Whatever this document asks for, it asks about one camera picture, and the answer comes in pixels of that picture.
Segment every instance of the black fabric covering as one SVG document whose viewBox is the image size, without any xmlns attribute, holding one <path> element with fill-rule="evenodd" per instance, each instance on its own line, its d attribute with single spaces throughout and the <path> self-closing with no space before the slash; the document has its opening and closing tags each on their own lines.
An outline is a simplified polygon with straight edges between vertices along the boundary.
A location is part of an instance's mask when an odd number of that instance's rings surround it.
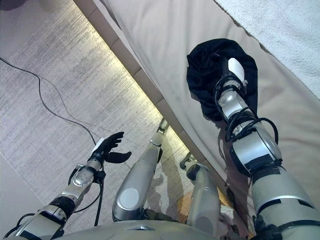
<svg viewBox="0 0 320 240">
<path fill-rule="evenodd" d="M 186 80 L 189 90 L 201 103 L 202 113 L 210 120 L 222 120 L 214 101 L 217 81 L 222 77 L 223 60 L 235 58 L 244 69 L 244 79 L 248 81 L 246 104 L 257 112 L 258 69 L 255 60 L 247 55 L 233 40 L 213 39 L 197 45 L 187 56 L 189 67 Z"/>
</svg>

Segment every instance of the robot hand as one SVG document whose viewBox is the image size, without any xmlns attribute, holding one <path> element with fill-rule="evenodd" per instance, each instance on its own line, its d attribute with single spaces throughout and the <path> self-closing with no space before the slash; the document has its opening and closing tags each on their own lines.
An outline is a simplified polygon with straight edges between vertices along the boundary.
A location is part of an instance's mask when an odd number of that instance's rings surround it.
<svg viewBox="0 0 320 240">
<path fill-rule="evenodd" d="M 96 160 L 103 164 L 104 161 L 113 164 L 120 164 L 125 162 L 131 156 L 131 152 L 120 153 L 120 152 L 110 152 L 113 148 L 118 146 L 121 142 L 121 138 L 124 136 L 124 132 L 117 132 L 108 138 L 101 138 L 99 142 L 94 147 L 91 156 L 88 161 Z"/>
</svg>

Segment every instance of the power cord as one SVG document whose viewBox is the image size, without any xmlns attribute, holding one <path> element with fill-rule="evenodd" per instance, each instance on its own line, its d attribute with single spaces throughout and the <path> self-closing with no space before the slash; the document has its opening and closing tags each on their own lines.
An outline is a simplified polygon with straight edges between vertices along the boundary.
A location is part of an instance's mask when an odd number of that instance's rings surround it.
<svg viewBox="0 0 320 240">
<path fill-rule="evenodd" d="M 19 68 L 19 67 L 17 67 L 17 66 L 14 66 L 14 65 L 10 64 L 7 60 L 3 59 L 2 57 L 0 57 L 0 60 L 3 61 L 4 63 L 6 63 L 7 65 L 15 68 L 15 69 L 21 70 L 21 71 L 23 71 L 23 72 L 26 72 L 26 73 L 29 73 L 29 74 L 32 74 L 33 76 L 35 76 L 35 77 L 38 79 L 38 92 L 39 92 L 40 100 L 41 100 L 43 106 L 44 106 L 51 114 L 55 115 L 56 117 L 58 117 L 58 118 L 60 118 L 60 119 L 63 119 L 63 120 L 65 120 L 65 121 L 67 121 L 67 122 L 70 122 L 70 123 L 79 125 L 79 126 L 81 126 L 82 128 L 84 128 L 84 129 L 89 133 L 89 135 L 90 135 L 90 137 L 91 137 L 94 145 L 96 145 L 96 141 L 95 141 L 93 135 L 91 134 L 91 132 L 90 132 L 90 130 L 89 130 L 88 128 L 86 128 L 84 125 L 82 125 L 82 124 L 79 123 L 79 122 L 76 122 L 76 121 L 73 121 L 73 120 L 70 120 L 70 119 L 65 118 L 65 117 L 63 117 L 63 116 L 58 115 L 57 113 L 53 112 L 53 111 L 45 104 L 45 102 L 44 102 L 44 100 L 43 100 L 43 98 L 42 98 L 42 94 L 41 94 L 41 79 L 40 79 L 40 77 L 39 77 L 37 74 L 35 74 L 35 73 L 31 72 L 31 71 L 28 71 L 28 70 Z"/>
<path fill-rule="evenodd" d="M 12 67 L 12 68 L 21 70 L 21 71 L 23 71 L 23 72 L 26 72 L 26 73 L 29 73 L 29 74 L 35 76 L 35 77 L 38 79 L 38 93 L 39 93 L 39 97 L 40 97 L 40 100 L 41 100 L 41 103 L 43 104 L 43 106 L 44 106 L 51 114 L 53 114 L 54 116 L 56 116 L 56 117 L 58 117 L 58 118 L 60 118 L 60 119 L 63 119 L 63 120 L 65 120 L 65 121 L 67 121 L 67 122 L 76 124 L 76 125 L 82 127 L 83 129 L 85 129 L 85 130 L 89 133 L 89 135 L 90 135 L 90 137 L 91 137 L 91 139 L 92 139 L 93 144 L 96 145 L 96 141 L 95 141 L 92 133 L 90 132 L 90 130 L 89 130 L 87 127 L 85 127 L 83 124 L 81 124 L 81 123 L 79 123 L 79 122 L 70 120 L 70 119 L 68 119 L 68 118 L 66 118 L 66 117 L 63 117 L 63 116 L 60 116 L 59 114 L 53 112 L 53 111 L 46 105 L 46 103 L 45 103 L 44 100 L 43 100 L 42 94 L 41 94 L 41 77 L 40 77 L 39 75 L 35 74 L 34 72 L 31 72 L 31 71 L 22 69 L 22 68 L 20 68 L 20 67 L 17 67 L 17 66 L 15 66 L 15 65 L 9 63 L 7 60 L 5 60 L 5 59 L 2 58 L 2 57 L 0 57 L 0 60 L 3 61 L 5 64 L 9 65 L 9 66 Z M 67 109 L 67 107 L 66 107 L 66 105 L 65 105 L 65 103 L 64 103 L 64 101 L 63 101 L 63 99 L 62 99 L 62 96 L 61 96 L 59 90 L 57 89 L 57 87 L 56 87 L 52 82 L 50 82 L 49 80 L 47 80 L 47 79 L 45 79 L 45 80 L 46 80 L 47 82 L 49 82 L 51 85 L 54 86 L 55 90 L 58 92 L 59 97 L 60 97 L 61 100 L 62 100 L 62 103 L 63 103 L 64 108 L 66 109 L 67 113 L 70 115 L 70 113 L 69 113 L 69 111 L 68 111 L 68 109 Z M 76 170 L 76 169 L 74 169 L 73 172 L 72 172 L 72 174 L 70 175 L 68 184 L 70 184 L 71 179 L 72 179 L 72 176 L 76 173 L 75 170 Z M 104 184 L 103 184 L 103 182 L 99 184 L 99 188 L 100 188 L 99 194 L 98 194 L 98 196 L 95 198 L 95 200 L 94 200 L 92 203 L 90 203 L 88 206 L 86 206 L 86 207 L 84 207 L 84 208 L 82 208 L 82 209 L 77 210 L 77 211 L 74 212 L 74 213 L 79 213 L 79 212 L 82 212 L 82 211 L 88 209 L 89 207 L 91 207 L 91 206 L 98 200 L 98 198 L 100 198 L 100 199 L 99 199 L 98 209 L 97 209 L 97 212 L 96 212 L 95 221 L 94 221 L 94 226 L 97 226 L 97 225 L 98 225 L 98 222 L 99 222 L 99 216 L 100 216 L 100 211 L 101 211 L 101 206 L 102 206 L 102 199 L 103 199 L 103 191 L 104 191 Z M 20 223 L 21 220 L 22 220 L 24 217 L 31 216 L 31 214 L 34 215 L 34 213 L 28 213 L 28 214 L 26 214 L 26 215 L 23 215 L 23 216 L 20 218 L 20 220 L 18 221 L 18 223 Z M 11 233 L 13 233 L 14 231 L 16 231 L 19 227 L 20 227 L 20 224 L 17 224 L 17 226 L 14 227 L 13 229 L 11 229 L 11 230 L 5 235 L 4 238 L 7 238 Z"/>
</svg>

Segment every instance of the silver metal limb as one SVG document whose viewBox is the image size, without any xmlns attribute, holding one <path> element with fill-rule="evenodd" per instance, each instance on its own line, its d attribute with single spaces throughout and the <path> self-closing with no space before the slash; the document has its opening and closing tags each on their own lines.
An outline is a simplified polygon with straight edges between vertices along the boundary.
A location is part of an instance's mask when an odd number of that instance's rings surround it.
<svg viewBox="0 0 320 240">
<path fill-rule="evenodd" d="M 229 123 L 237 119 L 240 111 L 253 116 L 233 89 L 225 90 L 218 104 Z M 282 155 L 276 142 L 258 120 L 252 124 L 254 130 L 241 134 L 251 122 L 239 122 L 232 130 L 235 138 L 230 155 L 238 170 L 252 179 L 258 239 L 319 239 L 320 213 L 302 187 L 280 166 Z"/>
<path fill-rule="evenodd" d="M 217 237 L 215 234 L 218 228 L 220 200 L 208 168 L 197 162 L 190 153 L 181 163 L 181 168 L 194 184 L 186 224 Z"/>
<path fill-rule="evenodd" d="M 114 221 L 135 220 L 141 216 L 157 163 L 161 158 L 163 134 L 168 126 L 163 119 L 144 153 L 121 184 L 112 206 Z"/>
<path fill-rule="evenodd" d="M 131 220 L 89 228 L 57 240 L 215 240 L 192 226 L 158 220 Z"/>
</svg>

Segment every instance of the textured floor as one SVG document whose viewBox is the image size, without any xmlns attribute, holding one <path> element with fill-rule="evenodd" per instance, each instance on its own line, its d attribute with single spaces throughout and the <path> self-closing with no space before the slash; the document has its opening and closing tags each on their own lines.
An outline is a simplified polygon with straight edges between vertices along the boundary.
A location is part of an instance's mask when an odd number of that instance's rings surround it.
<svg viewBox="0 0 320 240">
<path fill-rule="evenodd" d="M 132 151 L 131 158 L 125 164 L 105 165 L 99 223 L 111 222 L 118 187 L 157 129 L 161 114 L 71 0 L 39 24 L 24 44 L 3 38 L 1 41 L 2 48 L 7 45 L 14 49 L 5 55 L 10 63 L 40 74 L 56 85 L 68 111 L 85 122 L 96 141 L 118 131 L 125 132 L 117 151 Z M 47 204 L 67 185 L 75 164 L 87 160 L 94 145 L 81 127 L 53 116 L 43 107 L 34 76 L 4 64 L 0 67 L 0 151 Z M 52 85 L 42 81 L 41 90 L 49 108 L 70 118 Z M 146 204 L 176 217 L 177 200 L 193 186 L 178 166 L 188 150 L 171 129 L 165 136 L 163 157 Z M 81 206 L 97 194 L 98 188 L 93 186 Z M 66 232 L 93 226 L 96 209 L 97 204 L 72 216 Z"/>
</svg>

